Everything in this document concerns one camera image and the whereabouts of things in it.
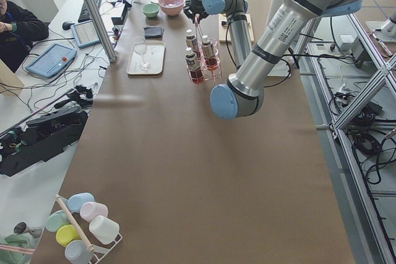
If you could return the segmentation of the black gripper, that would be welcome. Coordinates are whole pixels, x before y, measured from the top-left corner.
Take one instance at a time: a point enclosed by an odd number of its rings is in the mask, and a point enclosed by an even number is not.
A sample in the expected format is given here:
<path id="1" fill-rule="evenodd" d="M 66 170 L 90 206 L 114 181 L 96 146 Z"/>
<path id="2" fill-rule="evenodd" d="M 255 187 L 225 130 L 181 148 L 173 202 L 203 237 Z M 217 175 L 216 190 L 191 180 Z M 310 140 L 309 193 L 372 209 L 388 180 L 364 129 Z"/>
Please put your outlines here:
<path id="1" fill-rule="evenodd" d="M 198 20 L 206 19 L 208 17 L 208 13 L 203 7 L 202 2 L 198 0 L 186 0 L 183 7 L 183 12 L 190 20 L 195 20 L 197 15 Z"/>

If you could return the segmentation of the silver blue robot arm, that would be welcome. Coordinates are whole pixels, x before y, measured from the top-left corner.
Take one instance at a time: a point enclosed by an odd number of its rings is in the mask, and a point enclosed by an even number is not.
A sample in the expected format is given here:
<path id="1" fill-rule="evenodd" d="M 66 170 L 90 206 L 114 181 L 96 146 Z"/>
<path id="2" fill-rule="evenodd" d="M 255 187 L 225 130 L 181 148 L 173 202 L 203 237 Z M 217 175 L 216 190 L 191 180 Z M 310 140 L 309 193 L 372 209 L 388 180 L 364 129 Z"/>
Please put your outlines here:
<path id="1" fill-rule="evenodd" d="M 263 35 L 252 45 L 245 0 L 190 0 L 186 15 L 226 14 L 237 71 L 210 94 L 212 111 L 222 119 L 250 116 L 264 101 L 264 80 L 311 19 L 357 12 L 363 0 L 282 0 Z"/>

